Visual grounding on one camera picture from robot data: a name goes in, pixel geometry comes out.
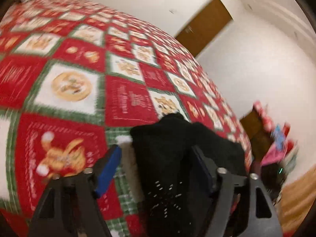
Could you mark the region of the black pants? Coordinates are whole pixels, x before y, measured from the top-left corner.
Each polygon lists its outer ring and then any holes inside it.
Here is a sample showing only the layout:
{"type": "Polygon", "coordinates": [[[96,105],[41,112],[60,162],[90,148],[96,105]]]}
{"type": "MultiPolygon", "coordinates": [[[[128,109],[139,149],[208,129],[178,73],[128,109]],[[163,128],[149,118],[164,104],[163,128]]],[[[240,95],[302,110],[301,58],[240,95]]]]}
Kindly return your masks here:
{"type": "Polygon", "coordinates": [[[198,236],[212,205],[208,179],[193,152],[198,146],[207,158],[233,174],[246,176],[245,152],[200,122],[180,113],[130,130],[144,194],[148,236],[198,236]]]}

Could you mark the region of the brown wooden dresser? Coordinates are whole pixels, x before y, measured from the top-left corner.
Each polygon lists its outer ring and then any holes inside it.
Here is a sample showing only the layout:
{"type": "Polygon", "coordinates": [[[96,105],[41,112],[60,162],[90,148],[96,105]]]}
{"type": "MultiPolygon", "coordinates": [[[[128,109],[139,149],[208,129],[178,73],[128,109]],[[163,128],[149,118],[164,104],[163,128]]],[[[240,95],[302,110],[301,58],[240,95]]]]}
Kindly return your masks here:
{"type": "Polygon", "coordinates": [[[262,120],[255,109],[242,117],[240,122],[250,140],[254,159],[261,162],[273,144],[271,135],[264,130],[262,120]]]}

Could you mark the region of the pile of colourful clothes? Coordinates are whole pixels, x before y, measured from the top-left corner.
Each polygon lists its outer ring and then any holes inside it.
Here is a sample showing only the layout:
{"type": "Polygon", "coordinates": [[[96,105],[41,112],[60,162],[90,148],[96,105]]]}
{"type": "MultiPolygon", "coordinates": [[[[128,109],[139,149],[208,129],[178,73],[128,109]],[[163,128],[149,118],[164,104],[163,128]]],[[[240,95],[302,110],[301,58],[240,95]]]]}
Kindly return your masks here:
{"type": "Polygon", "coordinates": [[[263,132],[268,134],[272,140],[272,144],[269,145],[260,162],[261,166],[280,163],[285,173],[289,174],[296,166],[299,151],[297,141],[288,137],[291,125],[287,122],[284,123],[283,127],[280,124],[275,124],[260,101],[255,101],[253,108],[261,119],[263,132]]]}

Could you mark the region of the brown wooden door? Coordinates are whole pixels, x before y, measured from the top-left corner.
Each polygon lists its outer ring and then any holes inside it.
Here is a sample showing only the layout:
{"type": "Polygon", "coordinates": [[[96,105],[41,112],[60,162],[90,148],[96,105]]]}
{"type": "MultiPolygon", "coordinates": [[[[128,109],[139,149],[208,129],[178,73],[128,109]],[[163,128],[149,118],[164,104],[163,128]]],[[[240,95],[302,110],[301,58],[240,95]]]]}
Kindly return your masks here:
{"type": "Polygon", "coordinates": [[[221,0],[210,0],[177,34],[176,40],[194,57],[233,21],[221,0]]]}

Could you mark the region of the red patchwork bedspread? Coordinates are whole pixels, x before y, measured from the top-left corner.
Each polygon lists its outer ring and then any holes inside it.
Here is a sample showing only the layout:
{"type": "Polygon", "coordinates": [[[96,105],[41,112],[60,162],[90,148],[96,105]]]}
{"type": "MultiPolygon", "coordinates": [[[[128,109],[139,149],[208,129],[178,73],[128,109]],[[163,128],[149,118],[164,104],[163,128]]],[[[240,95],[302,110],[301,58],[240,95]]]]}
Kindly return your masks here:
{"type": "Polygon", "coordinates": [[[116,137],[170,112],[250,141],[217,86],[172,36],[87,0],[14,3],[1,20],[1,215],[17,236],[55,174],[92,166],[116,137]]]}

